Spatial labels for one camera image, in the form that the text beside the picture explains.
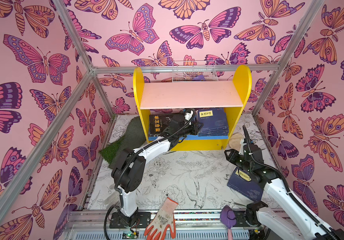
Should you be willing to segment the blue thread-bound book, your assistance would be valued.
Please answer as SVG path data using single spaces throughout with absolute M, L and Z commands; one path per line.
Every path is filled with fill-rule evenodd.
M 209 136 L 199 136 L 199 138 L 214 138 L 214 139 L 227 139 L 228 135 L 209 135 Z

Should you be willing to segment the black antler cover book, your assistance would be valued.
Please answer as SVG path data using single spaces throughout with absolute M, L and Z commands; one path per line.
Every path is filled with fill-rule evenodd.
M 160 114 L 149 116 L 149 137 L 159 136 L 165 129 L 170 126 L 173 114 Z

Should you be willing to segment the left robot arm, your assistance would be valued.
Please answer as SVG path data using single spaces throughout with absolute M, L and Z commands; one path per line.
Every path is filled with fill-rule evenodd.
M 126 148 L 119 154 L 111 174 L 119 205 L 112 209 L 117 209 L 118 218 L 125 226 L 133 226 L 138 218 L 135 191 L 142 181 L 145 166 L 182 143 L 188 135 L 197 135 L 204 125 L 194 121 L 196 115 L 194 109 L 173 114 L 169 127 L 156 140 L 137 149 Z

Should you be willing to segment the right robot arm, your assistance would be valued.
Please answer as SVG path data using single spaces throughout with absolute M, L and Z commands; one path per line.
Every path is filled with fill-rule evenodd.
M 344 231 L 333 229 L 304 204 L 290 189 L 279 170 L 256 160 L 255 153 L 259 147 L 251 143 L 247 128 L 243 130 L 243 150 L 226 150 L 227 161 L 244 171 L 252 182 L 275 199 L 293 221 L 287 222 L 266 203 L 259 201 L 246 206 L 247 223 L 257 227 L 264 225 L 283 240 L 344 240 Z

